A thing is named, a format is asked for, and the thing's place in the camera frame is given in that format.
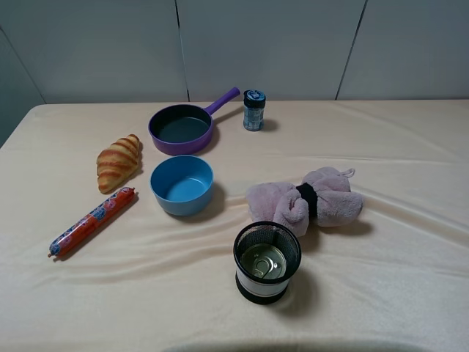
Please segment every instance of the wall seam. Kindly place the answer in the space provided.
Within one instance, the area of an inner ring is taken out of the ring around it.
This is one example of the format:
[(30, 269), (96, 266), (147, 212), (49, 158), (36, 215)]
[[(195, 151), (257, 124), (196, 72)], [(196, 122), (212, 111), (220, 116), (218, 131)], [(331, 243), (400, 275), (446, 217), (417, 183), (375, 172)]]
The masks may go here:
[(337, 88), (336, 98), (334, 100), (337, 100), (339, 97), (340, 89), (342, 88), (342, 83), (344, 82), (345, 72), (347, 71), (350, 57), (352, 56), (353, 47), (355, 46), (355, 41), (357, 40), (358, 31), (360, 31), (361, 20), (363, 20), (363, 15), (365, 14), (367, 4), (368, 0), (365, 0), (365, 3), (363, 4), (363, 9), (361, 10), (360, 19), (358, 20), (357, 28), (355, 30), (355, 35), (353, 36), (352, 45), (350, 46), (349, 55), (347, 57), (347, 61), (345, 62), (344, 71), (342, 72), (342, 77), (340, 78), (339, 88)]
[(45, 99), (43, 97), (43, 94), (41, 93), (41, 91), (39, 90), (39, 87), (37, 86), (36, 82), (34, 82), (34, 79), (32, 79), (31, 77), (31, 74), (29, 73), (28, 69), (26, 68), (26, 66), (24, 65), (23, 63), (23, 60), (20, 58), (20, 56), (18, 55), (18, 52), (16, 51), (15, 47), (13, 46), (11, 40), (9, 39), (9, 37), (7, 36), (7, 33), (5, 33), (5, 31), (2, 29), (2, 27), (0, 26), (0, 32), (3, 33), (3, 35), (5, 36), (5, 38), (7, 39), (7, 43), (8, 45), (11, 47), (12, 51), (13, 51), (13, 54), (16, 56), (16, 58), (18, 59), (18, 61), (20, 62), (20, 65), (21, 67), (24, 69), (24, 72), (26, 72), (29, 80), (31, 81), (32, 85), (34, 86), (34, 88), (37, 90), (37, 94), (39, 94), (39, 96), (41, 97), (41, 99), (43, 100), (43, 103), (46, 104), (45, 102)]
[(177, 31), (179, 32), (179, 42), (181, 45), (182, 65), (184, 66), (185, 91), (188, 95), (188, 101), (191, 101), (191, 96), (189, 95), (189, 86), (188, 86), (188, 74), (187, 74), (187, 70), (185, 69), (184, 46), (182, 45), (181, 24), (180, 24), (180, 19), (179, 19), (179, 10), (177, 9), (177, 0), (174, 0), (174, 7), (176, 8)]

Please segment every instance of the blue bowl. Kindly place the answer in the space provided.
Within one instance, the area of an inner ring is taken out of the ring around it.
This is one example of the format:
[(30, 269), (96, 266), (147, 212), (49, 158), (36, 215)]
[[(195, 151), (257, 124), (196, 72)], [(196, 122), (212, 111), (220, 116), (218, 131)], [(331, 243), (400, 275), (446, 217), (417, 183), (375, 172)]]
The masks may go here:
[(149, 186), (167, 213), (189, 216), (204, 209), (212, 199), (213, 170), (196, 156), (179, 155), (153, 170)]

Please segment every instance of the croissant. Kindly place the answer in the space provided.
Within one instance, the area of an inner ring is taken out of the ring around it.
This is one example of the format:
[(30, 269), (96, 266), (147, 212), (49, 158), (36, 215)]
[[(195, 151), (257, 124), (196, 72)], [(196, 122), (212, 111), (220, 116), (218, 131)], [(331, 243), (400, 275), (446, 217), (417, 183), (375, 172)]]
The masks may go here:
[(118, 139), (97, 157), (97, 186), (108, 193), (139, 167), (140, 140), (135, 134)]

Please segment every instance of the pink towel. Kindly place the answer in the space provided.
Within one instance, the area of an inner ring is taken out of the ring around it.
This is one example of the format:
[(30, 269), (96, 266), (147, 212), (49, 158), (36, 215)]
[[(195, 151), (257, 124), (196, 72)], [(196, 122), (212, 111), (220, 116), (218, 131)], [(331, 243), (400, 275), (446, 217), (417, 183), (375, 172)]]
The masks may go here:
[(249, 188), (246, 198), (253, 221), (274, 221), (303, 236), (310, 219), (319, 226), (349, 224), (363, 208), (360, 194), (350, 191), (354, 169), (339, 172), (323, 167), (309, 172), (303, 184), (262, 183)]

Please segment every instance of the can lid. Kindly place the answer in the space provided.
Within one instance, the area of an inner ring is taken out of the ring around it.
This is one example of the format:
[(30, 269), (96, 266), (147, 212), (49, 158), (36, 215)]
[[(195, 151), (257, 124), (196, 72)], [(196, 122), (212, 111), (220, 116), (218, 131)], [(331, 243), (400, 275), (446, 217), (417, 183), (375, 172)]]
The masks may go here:
[(265, 94), (260, 90), (246, 90), (244, 92), (244, 105), (248, 108), (262, 109), (265, 107)]
[(280, 250), (266, 243), (254, 244), (241, 256), (241, 265), (261, 279), (277, 279), (285, 275), (287, 261)]

